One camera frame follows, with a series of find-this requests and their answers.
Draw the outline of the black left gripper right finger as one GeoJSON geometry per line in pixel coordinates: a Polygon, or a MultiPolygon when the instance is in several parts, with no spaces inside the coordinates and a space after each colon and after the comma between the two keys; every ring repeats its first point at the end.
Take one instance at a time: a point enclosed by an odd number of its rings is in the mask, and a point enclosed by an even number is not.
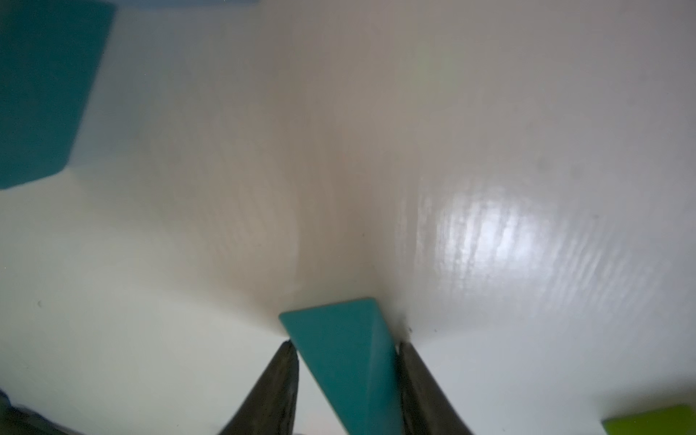
{"type": "Polygon", "coordinates": [[[404,434],[473,435],[411,343],[399,345],[398,375],[404,434]]]}

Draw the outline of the light blue cube block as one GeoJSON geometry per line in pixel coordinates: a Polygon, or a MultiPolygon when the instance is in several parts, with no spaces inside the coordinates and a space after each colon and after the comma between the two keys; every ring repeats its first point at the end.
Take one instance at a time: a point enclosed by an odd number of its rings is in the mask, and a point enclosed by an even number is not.
{"type": "Polygon", "coordinates": [[[257,0],[109,0],[109,3],[122,7],[175,8],[208,7],[209,5],[251,5],[257,0]]]}

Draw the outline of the teal triangular prism block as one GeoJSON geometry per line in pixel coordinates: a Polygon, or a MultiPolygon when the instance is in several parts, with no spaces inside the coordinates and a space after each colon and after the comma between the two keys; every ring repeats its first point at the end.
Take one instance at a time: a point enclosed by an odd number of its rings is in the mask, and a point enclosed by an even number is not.
{"type": "Polygon", "coordinates": [[[401,434],[397,351],[373,298],[279,315],[349,434],[401,434]]]}
{"type": "Polygon", "coordinates": [[[2,189],[67,165],[115,13],[101,1],[2,2],[2,189]]]}

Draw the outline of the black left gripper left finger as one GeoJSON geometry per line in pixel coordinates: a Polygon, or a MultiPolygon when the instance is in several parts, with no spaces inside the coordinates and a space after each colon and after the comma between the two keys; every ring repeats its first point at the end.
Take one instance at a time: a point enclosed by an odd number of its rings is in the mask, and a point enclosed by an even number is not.
{"type": "Polygon", "coordinates": [[[291,341],[279,346],[256,384],[220,435],[294,433],[299,360],[291,341]]]}

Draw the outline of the green cube block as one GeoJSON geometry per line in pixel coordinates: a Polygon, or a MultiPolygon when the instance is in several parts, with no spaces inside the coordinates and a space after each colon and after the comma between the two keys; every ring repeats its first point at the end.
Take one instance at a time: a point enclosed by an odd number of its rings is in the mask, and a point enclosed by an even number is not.
{"type": "Polygon", "coordinates": [[[695,411],[686,404],[604,420],[608,435],[695,435],[695,411]]]}

